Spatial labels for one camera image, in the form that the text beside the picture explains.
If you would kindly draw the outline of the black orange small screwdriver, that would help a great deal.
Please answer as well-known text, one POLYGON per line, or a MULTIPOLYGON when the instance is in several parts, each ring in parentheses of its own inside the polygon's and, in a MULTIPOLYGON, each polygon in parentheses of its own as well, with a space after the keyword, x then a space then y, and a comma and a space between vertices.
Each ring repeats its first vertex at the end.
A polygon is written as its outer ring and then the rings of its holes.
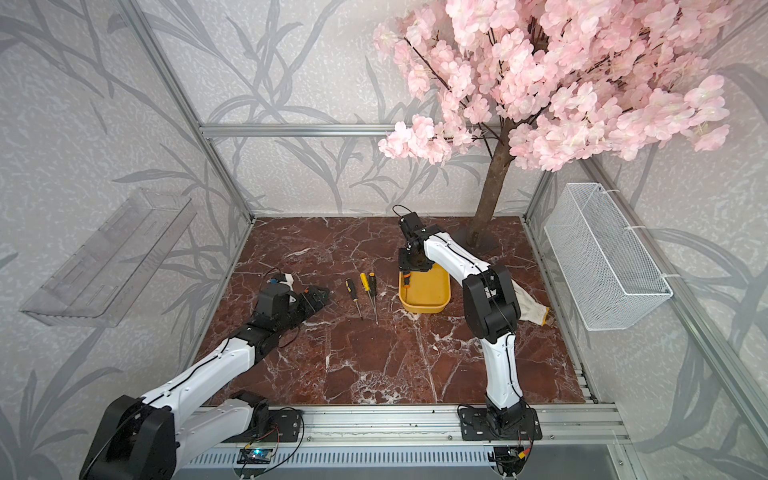
POLYGON ((410 271, 402 273, 402 289, 404 292, 407 292, 410 288, 411 275, 412 273, 410 271))

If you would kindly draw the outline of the yellow plastic storage box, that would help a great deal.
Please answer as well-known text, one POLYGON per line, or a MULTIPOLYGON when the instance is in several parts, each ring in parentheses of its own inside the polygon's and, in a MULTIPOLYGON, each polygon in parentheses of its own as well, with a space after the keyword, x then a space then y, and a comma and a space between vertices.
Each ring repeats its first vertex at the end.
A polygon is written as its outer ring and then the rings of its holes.
POLYGON ((404 309, 413 314, 442 312, 451 299, 451 277, 441 266, 434 264, 428 272, 411 272, 410 288, 402 289, 399 273, 398 296, 404 309))

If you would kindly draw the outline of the black yellow-tip slim screwdriver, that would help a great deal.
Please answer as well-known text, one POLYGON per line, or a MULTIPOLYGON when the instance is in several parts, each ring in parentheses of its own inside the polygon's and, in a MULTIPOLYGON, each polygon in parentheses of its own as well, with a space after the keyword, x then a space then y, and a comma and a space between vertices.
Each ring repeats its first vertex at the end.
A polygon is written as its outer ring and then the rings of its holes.
POLYGON ((369 296, 370 296, 370 299, 371 299, 371 303, 372 303, 372 306, 373 306, 373 311, 374 311, 374 319, 375 319, 376 323, 379 323, 378 306, 377 306, 377 297, 378 297, 378 295, 377 295, 377 278, 376 278, 374 272, 369 272, 368 273, 368 286, 369 286, 368 293, 369 293, 369 296))

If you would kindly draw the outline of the yellow handled screwdriver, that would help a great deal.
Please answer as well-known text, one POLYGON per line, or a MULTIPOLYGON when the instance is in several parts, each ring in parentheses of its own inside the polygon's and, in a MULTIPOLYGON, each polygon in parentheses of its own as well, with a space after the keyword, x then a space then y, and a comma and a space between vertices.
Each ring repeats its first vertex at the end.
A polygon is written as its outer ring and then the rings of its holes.
POLYGON ((369 300, 371 302, 371 299, 370 299, 370 296, 369 296, 369 293, 368 293, 368 290, 369 290, 369 286, 368 286, 368 273, 361 273, 360 274, 360 280, 361 280, 361 284, 363 286, 363 289, 365 290, 365 292, 366 292, 366 294, 367 294, 367 296, 368 296, 368 298, 369 298, 369 300))

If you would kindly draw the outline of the black yellow stubby screwdriver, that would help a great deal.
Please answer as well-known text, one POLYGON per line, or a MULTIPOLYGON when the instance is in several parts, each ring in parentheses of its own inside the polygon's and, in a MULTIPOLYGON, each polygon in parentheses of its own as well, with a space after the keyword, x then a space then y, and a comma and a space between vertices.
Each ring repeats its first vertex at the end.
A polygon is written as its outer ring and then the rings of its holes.
POLYGON ((356 286, 354 284, 354 281, 352 279, 350 279, 350 278, 347 278, 345 280, 345 286, 346 286, 346 289, 347 289, 347 291, 348 291, 348 293, 350 295, 350 298, 351 298, 353 304, 355 305, 355 307, 357 309, 358 316, 360 317, 360 319, 363 319, 362 311, 361 311, 361 308, 360 308, 360 305, 359 305, 359 298, 358 298, 358 294, 357 294, 357 289, 356 289, 356 286))

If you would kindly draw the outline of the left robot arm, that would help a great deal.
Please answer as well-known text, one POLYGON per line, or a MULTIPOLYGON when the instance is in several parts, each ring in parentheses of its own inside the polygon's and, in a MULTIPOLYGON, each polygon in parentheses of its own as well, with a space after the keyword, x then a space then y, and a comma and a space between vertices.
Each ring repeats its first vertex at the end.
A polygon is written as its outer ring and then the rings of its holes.
POLYGON ((175 378, 138 397, 123 395, 105 410, 79 473, 82 479, 170 479, 198 455, 266 421, 261 397, 245 392, 198 414, 232 379, 254 367, 281 337, 319 313, 329 289, 297 293, 270 282, 249 319, 175 378))

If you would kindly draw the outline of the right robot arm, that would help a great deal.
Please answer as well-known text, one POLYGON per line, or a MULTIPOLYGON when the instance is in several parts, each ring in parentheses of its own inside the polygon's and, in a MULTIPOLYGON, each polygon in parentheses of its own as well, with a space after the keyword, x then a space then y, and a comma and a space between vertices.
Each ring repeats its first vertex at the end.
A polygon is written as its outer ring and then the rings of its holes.
POLYGON ((488 422, 501 428, 521 421, 527 403, 514 354, 521 306, 508 270, 477 258, 439 226, 424 225, 415 212, 401 215, 398 224, 406 241, 399 251, 403 272, 437 265, 462 287, 464 318, 485 361, 488 422))

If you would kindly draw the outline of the white work glove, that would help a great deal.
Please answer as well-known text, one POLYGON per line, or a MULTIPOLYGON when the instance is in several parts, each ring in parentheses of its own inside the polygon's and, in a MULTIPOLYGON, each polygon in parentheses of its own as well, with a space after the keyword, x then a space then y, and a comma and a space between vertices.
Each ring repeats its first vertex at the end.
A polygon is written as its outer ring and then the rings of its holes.
POLYGON ((545 325, 549 308, 539 303, 516 282, 513 283, 513 287, 520 307, 520 319, 539 326, 545 325))

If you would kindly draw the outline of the left green circuit board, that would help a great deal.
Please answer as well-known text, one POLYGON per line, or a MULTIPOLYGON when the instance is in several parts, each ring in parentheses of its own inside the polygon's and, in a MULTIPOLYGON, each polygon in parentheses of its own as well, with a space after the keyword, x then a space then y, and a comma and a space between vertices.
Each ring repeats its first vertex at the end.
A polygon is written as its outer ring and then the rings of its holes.
POLYGON ((239 450, 236 463, 240 465, 266 465, 272 462, 273 457, 273 448, 246 447, 239 450))

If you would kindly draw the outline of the pink cherry blossom tree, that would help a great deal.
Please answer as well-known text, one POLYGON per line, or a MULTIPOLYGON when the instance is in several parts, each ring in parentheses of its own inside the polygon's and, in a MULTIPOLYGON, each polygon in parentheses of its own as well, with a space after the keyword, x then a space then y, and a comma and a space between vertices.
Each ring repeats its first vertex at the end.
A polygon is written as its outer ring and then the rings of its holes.
POLYGON ((676 136, 698 152, 728 135, 724 80, 703 50, 730 1, 430 1, 381 23, 374 47, 438 111, 396 123, 382 160, 433 165, 485 144, 471 227, 490 221, 511 165, 557 171, 604 152, 631 161, 676 136))

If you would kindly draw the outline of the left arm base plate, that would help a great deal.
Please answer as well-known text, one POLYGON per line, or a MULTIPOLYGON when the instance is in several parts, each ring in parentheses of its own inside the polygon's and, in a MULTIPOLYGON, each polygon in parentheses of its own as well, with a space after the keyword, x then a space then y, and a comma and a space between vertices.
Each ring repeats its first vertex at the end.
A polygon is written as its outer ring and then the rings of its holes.
POLYGON ((224 443, 294 443, 302 432, 302 423, 302 410, 287 407, 271 409, 269 414, 257 413, 246 431, 224 440, 224 443))

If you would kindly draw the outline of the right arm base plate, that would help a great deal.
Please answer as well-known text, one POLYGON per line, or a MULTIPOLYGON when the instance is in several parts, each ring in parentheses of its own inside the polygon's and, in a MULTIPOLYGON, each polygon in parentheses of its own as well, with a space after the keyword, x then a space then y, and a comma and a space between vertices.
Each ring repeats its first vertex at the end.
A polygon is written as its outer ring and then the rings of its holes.
POLYGON ((518 440, 539 441, 543 438, 537 411, 526 403, 497 409, 457 406, 461 437, 465 441, 518 440))

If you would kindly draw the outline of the clear acrylic wall shelf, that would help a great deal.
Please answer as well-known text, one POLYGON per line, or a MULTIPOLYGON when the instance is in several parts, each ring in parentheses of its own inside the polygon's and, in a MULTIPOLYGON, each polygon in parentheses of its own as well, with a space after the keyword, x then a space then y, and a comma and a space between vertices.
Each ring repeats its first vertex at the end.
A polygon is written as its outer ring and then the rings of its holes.
POLYGON ((117 326, 196 214, 189 196, 135 190, 20 311, 48 326, 117 326))

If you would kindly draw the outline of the aluminium front rail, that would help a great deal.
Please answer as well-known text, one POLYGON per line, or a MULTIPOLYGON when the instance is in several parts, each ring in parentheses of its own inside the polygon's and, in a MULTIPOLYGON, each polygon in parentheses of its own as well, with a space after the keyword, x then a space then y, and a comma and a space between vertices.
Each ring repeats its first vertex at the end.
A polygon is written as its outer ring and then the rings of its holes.
MULTIPOLYGON (((391 447, 513 445, 518 440, 465 441, 461 437, 457 405, 298 406, 303 411, 302 432, 294 443, 280 447, 391 447)), ((537 405, 544 445, 628 444, 630 436, 613 404, 537 405)), ((250 427, 250 408, 229 400, 223 406, 199 409, 170 431, 170 446, 199 454, 250 427)))

